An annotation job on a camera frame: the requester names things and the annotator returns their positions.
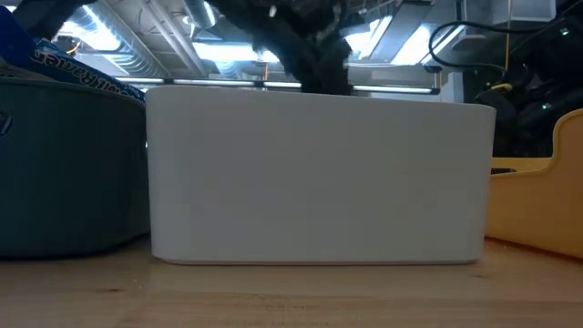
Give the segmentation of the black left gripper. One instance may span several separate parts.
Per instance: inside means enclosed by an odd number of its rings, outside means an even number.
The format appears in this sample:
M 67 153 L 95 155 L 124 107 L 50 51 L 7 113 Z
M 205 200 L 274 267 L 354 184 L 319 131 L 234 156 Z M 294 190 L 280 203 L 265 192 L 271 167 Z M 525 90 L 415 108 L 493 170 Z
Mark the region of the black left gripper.
M 350 96 L 347 57 L 352 53 L 341 30 L 347 0 L 209 0 L 227 20 L 269 49 L 304 93 Z

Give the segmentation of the orange plastic bin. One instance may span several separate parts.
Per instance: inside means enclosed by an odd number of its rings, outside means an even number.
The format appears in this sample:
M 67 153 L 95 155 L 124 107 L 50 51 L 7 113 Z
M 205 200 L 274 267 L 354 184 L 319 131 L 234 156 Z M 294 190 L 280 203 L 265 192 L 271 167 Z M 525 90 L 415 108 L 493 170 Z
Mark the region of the orange plastic bin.
M 486 236 L 583 260 L 583 108 L 560 118 L 549 158 L 493 158 Z

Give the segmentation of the blue Maruchan noodle pack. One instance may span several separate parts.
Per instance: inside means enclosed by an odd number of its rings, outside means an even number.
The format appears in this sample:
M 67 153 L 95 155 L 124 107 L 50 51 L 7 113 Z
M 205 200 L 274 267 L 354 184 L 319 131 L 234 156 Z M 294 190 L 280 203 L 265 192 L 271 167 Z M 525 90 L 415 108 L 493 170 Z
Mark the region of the blue Maruchan noodle pack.
M 51 42 L 66 20 L 95 0 L 22 0 L 0 5 L 0 77 L 89 87 L 143 104 L 140 89 L 84 64 Z

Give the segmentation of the teal plastic bin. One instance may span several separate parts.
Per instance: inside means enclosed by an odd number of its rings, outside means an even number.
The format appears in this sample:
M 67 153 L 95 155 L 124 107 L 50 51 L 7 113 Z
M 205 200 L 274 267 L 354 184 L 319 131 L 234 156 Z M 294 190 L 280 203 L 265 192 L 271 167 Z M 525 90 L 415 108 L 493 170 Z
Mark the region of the teal plastic bin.
M 143 105 L 0 77 L 0 259 L 99 253 L 148 232 Z

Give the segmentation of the white plastic bin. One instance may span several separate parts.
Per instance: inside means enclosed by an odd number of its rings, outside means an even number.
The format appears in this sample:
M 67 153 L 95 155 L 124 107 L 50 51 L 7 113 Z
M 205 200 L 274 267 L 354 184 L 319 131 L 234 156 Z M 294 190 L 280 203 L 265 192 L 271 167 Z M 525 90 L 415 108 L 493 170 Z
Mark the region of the white plastic bin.
M 151 244 L 187 264 L 468 263 L 496 112 L 225 87 L 146 94 Z

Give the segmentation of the long light strip bar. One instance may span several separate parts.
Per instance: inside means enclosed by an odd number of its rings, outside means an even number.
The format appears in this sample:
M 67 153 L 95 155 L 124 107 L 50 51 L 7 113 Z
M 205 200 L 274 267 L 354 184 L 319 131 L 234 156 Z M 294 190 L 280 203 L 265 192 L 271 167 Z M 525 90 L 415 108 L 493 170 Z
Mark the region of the long light strip bar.
M 260 81 L 260 80 L 224 80 L 224 79 L 187 79 L 187 78 L 159 78 L 159 77 L 117 77 L 117 80 L 130 85 L 184 85 L 203 87 L 254 87 L 254 88 L 288 88 L 299 89 L 298 82 Z M 419 94 L 437 95 L 439 88 L 407 87 L 407 86 L 371 86 L 354 85 L 354 91 L 391 93 L 391 94 Z

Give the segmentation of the round silver ventilation duct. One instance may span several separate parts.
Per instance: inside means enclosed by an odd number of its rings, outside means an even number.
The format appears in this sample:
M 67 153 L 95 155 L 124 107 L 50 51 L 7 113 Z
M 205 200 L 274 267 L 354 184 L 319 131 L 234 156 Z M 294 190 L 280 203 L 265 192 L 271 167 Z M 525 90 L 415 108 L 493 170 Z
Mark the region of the round silver ventilation duct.
M 212 7 L 205 0 L 183 0 L 190 22 L 197 28 L 208 29 L 216 24 Z

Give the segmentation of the large ribbed ventilation duct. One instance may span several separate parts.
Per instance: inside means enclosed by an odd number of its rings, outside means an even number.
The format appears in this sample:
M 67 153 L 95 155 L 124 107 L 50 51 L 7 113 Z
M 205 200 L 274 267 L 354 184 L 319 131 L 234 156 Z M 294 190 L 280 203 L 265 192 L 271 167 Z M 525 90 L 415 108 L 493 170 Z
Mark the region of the large ribbed ventilation duct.
M 81 54 L 102 56 L 130 77 L 168 75 L 168 70 L 105 0 L 80 6 L 67 23 L 73 36 L 83 43 Z

